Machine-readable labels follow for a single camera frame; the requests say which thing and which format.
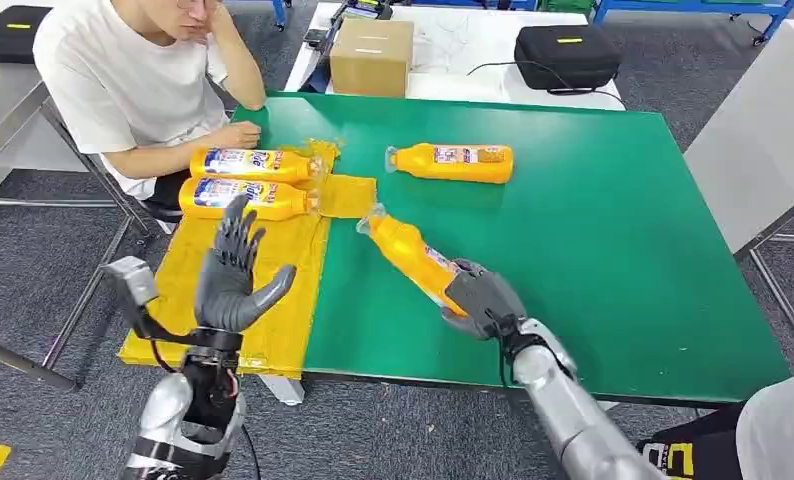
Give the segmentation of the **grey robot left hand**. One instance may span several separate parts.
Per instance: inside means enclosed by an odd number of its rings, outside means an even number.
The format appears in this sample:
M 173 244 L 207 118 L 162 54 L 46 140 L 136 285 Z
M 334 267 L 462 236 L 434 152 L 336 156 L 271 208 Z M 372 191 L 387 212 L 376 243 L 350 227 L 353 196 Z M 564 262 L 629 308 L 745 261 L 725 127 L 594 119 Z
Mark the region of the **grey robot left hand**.
M 241 333 L 276 305 L 291 289 L 297 268 L 280 267 L 264 286 L 254 287 L 254 264 L 265 229 L 253 227 L 256 213 L 237 195 L 226 207 L 206 252 L 194 297 L 200 327 Z

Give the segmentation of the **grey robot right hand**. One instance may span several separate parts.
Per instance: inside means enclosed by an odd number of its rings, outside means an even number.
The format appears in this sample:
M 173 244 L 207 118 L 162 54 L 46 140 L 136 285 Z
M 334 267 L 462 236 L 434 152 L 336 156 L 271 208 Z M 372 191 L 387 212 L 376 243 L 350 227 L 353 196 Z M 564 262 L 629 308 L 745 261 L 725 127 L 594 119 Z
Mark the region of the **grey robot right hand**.
M 486 340 L 497 336 L 497 329 L 508 328 L 508 317 L 528 317 L 520 297 L 499 273 L 464 258 L 456 258 L 454 262 L 457 274 L 444 292 L 462 313 L 446 306 L 440 309 L 441 318 L 450 327 Z

